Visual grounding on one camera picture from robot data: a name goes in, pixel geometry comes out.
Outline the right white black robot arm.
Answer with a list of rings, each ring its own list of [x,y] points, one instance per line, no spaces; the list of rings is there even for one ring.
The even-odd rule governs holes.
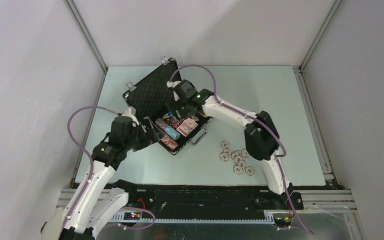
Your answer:
[[[242,131],[248,154],[262,162],[269,190],[273,192],[270,196],[271,204],[277,209],[284,209],[290,204],[290,182],[280,161],[280,151],[284,147],[273,120],[266,111],[257,113],[244,110],[208,89],[198,91],[188,80],[168,81],[166,86],[173,94],[166,105],[176,118],[186,119],[202,114]]]

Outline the light blue chip stack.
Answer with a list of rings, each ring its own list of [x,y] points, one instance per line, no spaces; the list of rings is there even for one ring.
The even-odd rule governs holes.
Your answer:
[[[172,126],[168,125],[165,129],[164,132],[173,140],[177,140],[180,137],[180,133],[175,130]]]

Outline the white red chip stack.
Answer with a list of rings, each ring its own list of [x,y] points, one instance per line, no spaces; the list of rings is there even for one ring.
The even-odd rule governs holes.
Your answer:
[[[222,162],[232,161],[232,170],[234,174],[247,176],[253,176],[255,174],[255,169],[248,165],[246,162],[246,159],[250,155],[245,148],[239,150],[231,150],[231,145],[227,140],[221,141],[220,146],[222,151],[219,154],[219,159]]]

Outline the black poker set case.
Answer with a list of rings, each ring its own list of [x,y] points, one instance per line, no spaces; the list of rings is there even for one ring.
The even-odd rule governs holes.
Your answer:
[[[167,81],[171,77],[173,77],[174,81],[181,80],[180,73],[175,72],[177,69],[178,64],[174,58],[164,58],[162,64],[142,80],[135,84],[127,83],[129,89],[123,94],[123,98],[129,107],[136,109],[136,117],[148,139],[144,117],[149,116],[155,125],[158,118],[164,119],[167,123],[169,118],[178,119],[172,115],[166,106],[166,102],[173,97],[173,94],[168,90]],[[198,127],[187,137],[180,135],[177,140],[174,140],[178,143],[174,151],[170,151],[161,141],[151,141],[149,139],[149,146],[158,143],[171,155],[176,155],[186,145],[196,146],[207,135],[206,125],[211,118],[199,113],[190,118],[198,123]],[[168,136],[160,127],[158,128],[162,132],[162,137]]]

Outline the purple grey chip stack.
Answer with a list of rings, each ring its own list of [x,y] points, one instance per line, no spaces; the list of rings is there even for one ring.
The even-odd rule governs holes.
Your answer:
[[[162,118],[158,118],[156,121],[155,121],[155,124],[161,128],[163,131],[165,131],[168,127],[170,127],[170,125]]]

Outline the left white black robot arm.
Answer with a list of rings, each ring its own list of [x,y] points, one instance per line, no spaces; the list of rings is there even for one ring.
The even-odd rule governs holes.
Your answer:
[[[117,116],[110,131],[92,151],[92,162],[72,199],[65,208],[57,208],[45,222],[42,240],[94,240],[110,218],[122,207],[133,208],[138,194],[130,189],[113,187],[106,199],[96,203],[108,181],[129,151],[142,150],[163,137],[150,120],[142,124],[132,115]]]

